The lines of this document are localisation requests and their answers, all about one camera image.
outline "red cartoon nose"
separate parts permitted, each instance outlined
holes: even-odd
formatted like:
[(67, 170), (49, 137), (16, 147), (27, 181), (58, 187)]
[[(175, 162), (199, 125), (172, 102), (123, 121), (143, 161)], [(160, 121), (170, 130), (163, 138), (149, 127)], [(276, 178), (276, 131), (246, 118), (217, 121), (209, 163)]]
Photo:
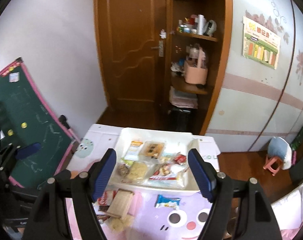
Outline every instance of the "red cartoon nose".
[(193, 222), (193, 221), (191, 221), (191, 222), (189, 222), (189, 223), (187, 224), (186, 227), (187, 227), (188, 230), (194, 230), (194, 229), (196, 228), (196, 223)]

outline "wooden door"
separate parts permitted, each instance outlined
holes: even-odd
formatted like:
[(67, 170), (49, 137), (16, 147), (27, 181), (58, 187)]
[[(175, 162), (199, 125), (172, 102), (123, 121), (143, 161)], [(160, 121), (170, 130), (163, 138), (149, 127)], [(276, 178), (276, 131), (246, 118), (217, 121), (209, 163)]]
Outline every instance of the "wooden door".
[(146, 111), (159, 106), (164, 57), (159, 34), (166, 26), (166, 0), (98, 0), (102, 74), (113, 109)]

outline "wooden shelf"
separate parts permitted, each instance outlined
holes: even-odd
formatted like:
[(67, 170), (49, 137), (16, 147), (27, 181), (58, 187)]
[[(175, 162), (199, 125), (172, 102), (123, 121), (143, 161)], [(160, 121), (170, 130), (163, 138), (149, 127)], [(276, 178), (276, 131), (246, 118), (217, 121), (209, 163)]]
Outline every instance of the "wooden shelf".
[(203, 39), (203, 40), (208, 40), (208, 41), (214, 41), (214, 42), (218, 41), (216, 38), (205, 36), (205, 35), (194, 34), (194, 33), (180, 33), (180, 32), (176, 32), (176, 34), (180, 35), (180, 36), (198, 38), (198, 39)]
[(171, 83), (173, 88), (186, 93), (208, 95), (211, 91), (211, 89), (208, 87), (205, 87), (204, 89), (199, 89), (198, 87), (196, 87), (196, 85), (186, 83), (184, 77), (177, 76), (174, 72), (171, 73)]

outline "metal bolt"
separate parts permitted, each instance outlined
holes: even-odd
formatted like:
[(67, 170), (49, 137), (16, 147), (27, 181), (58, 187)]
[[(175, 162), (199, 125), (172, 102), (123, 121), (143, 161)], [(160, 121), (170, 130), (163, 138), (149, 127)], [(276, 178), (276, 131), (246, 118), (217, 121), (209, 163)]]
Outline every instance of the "metal bolt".
[(217, 173), (217, 177), (224, 179), (226, 177), (226, 174), (220, 171)]
[(79, 177), (80, 177), (81, 179), (87, 178), (87, 176), (88, 176), (88, 173), (87, 173), (86, 171), (82, 171), (82, 172), (79, 174)]
[(250, 178), (249, 181), (252, 184), (257, 184), (257, 182), (258, 182), (257, 179), (255, 179), (255, 178)]
[(47, 183), (48, 184), (53, 184), (55, 182), (55, 179), (52, 177), (52, 178), (49, 178), (48, 180), (47, 180)]

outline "chalkboard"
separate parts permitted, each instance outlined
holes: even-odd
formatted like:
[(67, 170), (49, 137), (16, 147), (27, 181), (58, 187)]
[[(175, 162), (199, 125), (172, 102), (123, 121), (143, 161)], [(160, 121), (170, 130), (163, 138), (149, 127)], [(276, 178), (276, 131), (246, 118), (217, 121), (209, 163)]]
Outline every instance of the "chalkboard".
[(41, 144), (37, 153), (17, 160), (11, 173), (23, 187), (37, 188), (53, 176), (71, 149), (71, 135), (38, 93), (21, 58), (0, 72), (0, 128), (2, 145)]

